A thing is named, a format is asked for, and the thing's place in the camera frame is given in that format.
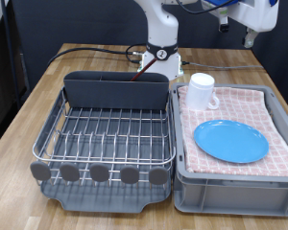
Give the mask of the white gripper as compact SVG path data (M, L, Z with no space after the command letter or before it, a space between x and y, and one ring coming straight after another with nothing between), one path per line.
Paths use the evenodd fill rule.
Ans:
M278 0L233 0L222 6L228 0L201 0L204 10L216 7L210 13L219 19L219 31L227 33L228 20L231 18L246 26L246 36L243 46L251 48L258 33L268 32L276 26Z

